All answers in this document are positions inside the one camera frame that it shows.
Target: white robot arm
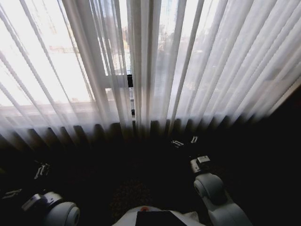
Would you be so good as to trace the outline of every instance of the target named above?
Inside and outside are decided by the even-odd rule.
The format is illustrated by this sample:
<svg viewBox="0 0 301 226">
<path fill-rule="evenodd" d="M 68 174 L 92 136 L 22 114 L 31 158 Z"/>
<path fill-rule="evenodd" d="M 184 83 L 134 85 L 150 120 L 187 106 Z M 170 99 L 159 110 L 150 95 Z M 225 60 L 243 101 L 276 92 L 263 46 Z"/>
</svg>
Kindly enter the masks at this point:
<svg viewBox="0 0 301 226">
<path fill-rule="evenodd" d="M 200 174 L 194 187 L 208 209 L 214 226 L 252 226 L 243 210 L 225 191 L 222 180 L 211 173 Z"/>
</svg>

